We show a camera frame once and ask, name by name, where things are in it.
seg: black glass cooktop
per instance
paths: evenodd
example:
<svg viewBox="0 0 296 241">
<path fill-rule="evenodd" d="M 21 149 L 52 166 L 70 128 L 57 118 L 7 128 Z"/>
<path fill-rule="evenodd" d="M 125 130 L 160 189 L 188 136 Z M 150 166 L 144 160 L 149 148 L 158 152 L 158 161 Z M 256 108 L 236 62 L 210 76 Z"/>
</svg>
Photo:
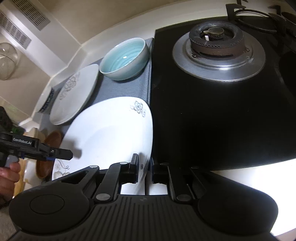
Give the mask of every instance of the black glass cooktop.
<svg viewBox="0 0 296 241">
<path fill-rule="evenodd" d="M 268 24 L 266 18 L 245 18 Z M 152 157 L 158 163 L 170 162 L 181 168 L 197 165 L 209 170 L 296 158 L 296 101 L 285 85 L 289 78 L 296 81 L 295 67 L 279 68 L 281 56 L 281 65 L 291 61 L 290 50 L 276 49 L 274 35 L 236 23 L 263 46 L 266 63 L 261 72 L 230 83 L 193 77 L 177 67 L 172 49 L 194 25 L 209 20 L 227 21 L 227 17 L 156 31 L 152 52 Z"/>
</svg>

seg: gas stove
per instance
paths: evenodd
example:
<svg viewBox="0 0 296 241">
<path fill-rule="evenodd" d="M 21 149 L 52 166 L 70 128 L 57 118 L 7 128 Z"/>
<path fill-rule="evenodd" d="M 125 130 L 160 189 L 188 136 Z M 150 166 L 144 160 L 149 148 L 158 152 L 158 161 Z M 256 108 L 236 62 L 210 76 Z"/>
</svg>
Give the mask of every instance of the gas stove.
<svg viewBox="0 0 296 241">
<path fill-rule="evenodd" d="M 296 158 L 296 38 L 278 6 L 271 6 L 278 15 L 264 17 L 240 16 L 258 11 L 239 4 L 226 8 L 228 16 L 155 33 L 156 163 L 223 170 Z"/>
</svg>

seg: bowl rim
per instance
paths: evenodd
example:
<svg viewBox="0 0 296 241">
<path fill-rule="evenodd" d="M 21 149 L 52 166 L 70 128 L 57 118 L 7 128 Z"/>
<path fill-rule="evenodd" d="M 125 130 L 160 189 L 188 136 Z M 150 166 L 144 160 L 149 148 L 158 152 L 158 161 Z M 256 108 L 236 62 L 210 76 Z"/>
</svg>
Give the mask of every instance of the bowl rim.
<svg viewBox="0 0 296 241">
<path fill-rule="evenodd" d="M 141 49 L 141 51 L 137 54 L 137 56 L 135 57 L 135 58 L 133 58 L 130 62 L 128 62 L 127 64 L 125 64 L 124 66 L 122 66 L 122 67 L 120 67 L 119 69 L 116 69 L 116 70 L 113 70 L 113 71 L 111 71 L 111 72 L 102 72 L 101 71 L 101 67 L 102 67 L 102 62 L 106 59 L 106 57 L 108 57 L 108 55 L 115 49 L 115 48 L 118 48 L 119 46 L 121 46 L 121 45 L 123 45 L 125 42 L 127 42 L 127 41 L 131 41 L 131 40 L 135 40 L 135 39 L 140 39 L 144 44 L 143 44 L 143 47 L 142 47 L 142 49 Z M 116 71 L 118 71 L 118 70 L 120 70 L 120 69 L 123 69 L 125 66 L 127 66 L 127 65 L 129 65 L 132 61 L 134 61 L 142 52 L 143 52 L 143 50 L 144 50 L 144 48 L 146 47 L 146 41 L 144 40 L 144 39 L 142 39 L 142 38 L 131 38 L 131 39 L 127 39 L 127 40 L 125 40 L 125 41 L 123 41 L 123 42 L 121 42 L 121 43 L 119 43 L 119 44 L 117 44 L 116 46 L 114 46 L 105 56 L 104 56 L 104 58 L 102 59 L 102 61 L 101 61 L 101 63 L 100 63 L 100 72 L 102 73 L 102 74 L 111 74 L 111 73 L 114 73 L 114 72 L 116 72 Z"/>
</svg>

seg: black metal grate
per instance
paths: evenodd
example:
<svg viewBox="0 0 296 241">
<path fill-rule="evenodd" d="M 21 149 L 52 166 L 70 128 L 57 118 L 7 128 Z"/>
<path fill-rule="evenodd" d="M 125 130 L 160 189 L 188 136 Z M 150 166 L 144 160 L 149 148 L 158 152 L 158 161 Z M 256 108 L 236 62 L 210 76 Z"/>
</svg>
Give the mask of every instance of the black metal grate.
<svg viewBox="0 0 296 241">
<path fill-rule="evenodd" d="M 24 49 L 31 42 L 31 39 L 25 35 L 4 13 L 0 11 L 0 26 L 6 30 Z"/>
<path fill-rule="evenodd" d="M 11 2 L 38 30 L 42 30 L 50 23 L 50 20 L 28 0 L 11 0 Z"/>
</svg>

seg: white countertop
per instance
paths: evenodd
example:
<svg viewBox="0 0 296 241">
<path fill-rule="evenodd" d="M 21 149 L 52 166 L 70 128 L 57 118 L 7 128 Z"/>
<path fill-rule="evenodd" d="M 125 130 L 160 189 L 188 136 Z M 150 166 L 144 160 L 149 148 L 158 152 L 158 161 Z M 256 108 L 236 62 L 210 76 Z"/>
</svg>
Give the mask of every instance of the white countertop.
<svg viewBox="0 0 296 241">
<path fill-rule="evenodd" d="M 53 83 L 58 83 L 70 76 L 73 72 L 102 58 L 112 47 L 118 43 L 132 38 L 141 37 L 148 39 L 154 37 L 154 32 L 158 28 L 172 24 L 208 17 L 226 16 L 226 3 L 233 3 L 231 0 L 195 0 L 179 2 L 167 5 L 147 13 L 129 19 L 111 27 L 83 44 L 83 50 L 87 52 L 87 57 L 82 58 L 79 53 L 73 58 L 69 67 L 53 78 Z M 243 2 L 243 5 L 250 9 L 263 12 L 275 12 L 268 9 L 268 6 L 279 4 L 282 11 L 295 13 L 293 9 L 284 1 L 260 0 Z M 259 167 L 223 170 L 216 173 L 240 182 L 252 188 L 258 189 L 270 195 L 279 208 L 278 218 L 272 228 L 273 235 L 280 235 L 296 228 L 296 159 L 288 160 L 276 164 Z M 163 186 L 158 189 L 163 193 Z"/>
</svg>

